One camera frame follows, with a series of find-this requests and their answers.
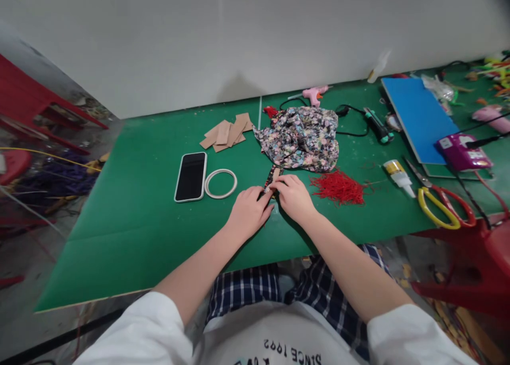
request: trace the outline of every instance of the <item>plaid pants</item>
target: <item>plaid pants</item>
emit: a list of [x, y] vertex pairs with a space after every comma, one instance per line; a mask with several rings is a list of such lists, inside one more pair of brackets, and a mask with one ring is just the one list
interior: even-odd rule
[[[375, 246], [358, 247], [391, 276]], [[322, 256], [310, 259], [312, 265], [301, 272], [298, 283], [285, 295], [280, 292], [275, 263], [219, 275], [212, 285], [206, 324], [215, 317], [264, 300], [286, 304], [300, 301], [322, 314], [346, 343], [369, 361], [367, 325], [345, 298]]]

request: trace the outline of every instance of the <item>hand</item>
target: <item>hand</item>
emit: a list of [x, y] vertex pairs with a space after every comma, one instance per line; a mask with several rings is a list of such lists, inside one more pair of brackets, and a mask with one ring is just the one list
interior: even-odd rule
[[263, 187], [254, 186], [242, 191], [237, 196], [230, 217], [223, 227], [229, 234], [241, 239], [243, 243], [264, 225], [275, 208], [275, 205], [266, 207], [274, 191], [266, 192], [257, 201], [263, 190]]
[[279, 176], [269, 188], [280, 192], [280, 204], [298, 224], [317, 214], [306, 186], [296, 175]]

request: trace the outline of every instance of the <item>floral fabric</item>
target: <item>floral fabric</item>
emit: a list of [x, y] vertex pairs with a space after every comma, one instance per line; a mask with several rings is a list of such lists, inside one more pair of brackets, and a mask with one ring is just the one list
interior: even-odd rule
[[275, 165], [323, 173], [331, 171], [338, 160], [337, 127], [335, 112], [302, 106], [280, 111], [271, 119], [270, 128], [254, 126], [253, 132]]

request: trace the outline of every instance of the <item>blue foam board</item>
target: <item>blue foam board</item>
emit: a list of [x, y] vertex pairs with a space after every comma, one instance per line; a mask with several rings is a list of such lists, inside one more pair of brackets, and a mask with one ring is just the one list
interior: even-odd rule
[[421, 79], [383, 78], [381, 81], [418, 161], [446, 165], [434, 144], [459, 128], [434, 95]]

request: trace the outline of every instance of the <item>phone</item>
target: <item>phone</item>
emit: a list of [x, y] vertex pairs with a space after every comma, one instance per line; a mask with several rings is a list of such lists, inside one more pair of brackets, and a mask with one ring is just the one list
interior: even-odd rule
[[195, 152], [185, 154], [177, 178], [174, 200], [177, 203], [203, 198], [203, 183], [206, 180], [207, 154]]

